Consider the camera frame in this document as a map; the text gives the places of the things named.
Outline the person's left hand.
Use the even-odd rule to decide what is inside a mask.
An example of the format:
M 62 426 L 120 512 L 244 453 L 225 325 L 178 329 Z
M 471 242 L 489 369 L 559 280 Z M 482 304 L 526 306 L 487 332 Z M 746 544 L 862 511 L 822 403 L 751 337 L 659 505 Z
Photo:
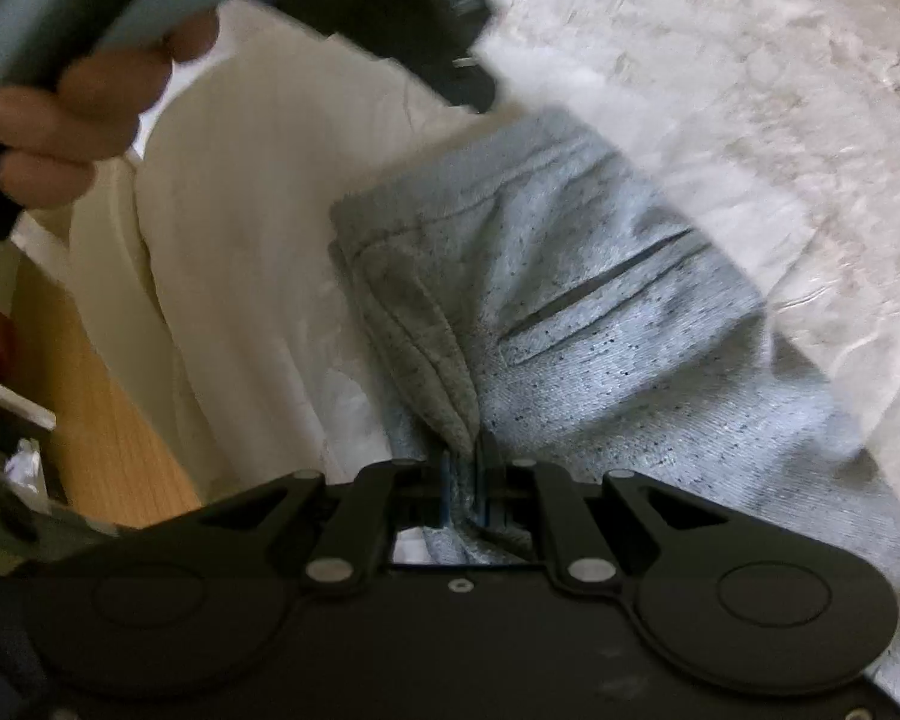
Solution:
M 98 161 L 125 154 L 139 117 L 164 96 L 175 64 L 208 54 L 214 10 L 196 13 L 157 43 L 103 52 L 68 68 L 53 91 L 0 88 L 0 188 L 23 208 L 53 208 L 92 187 Z

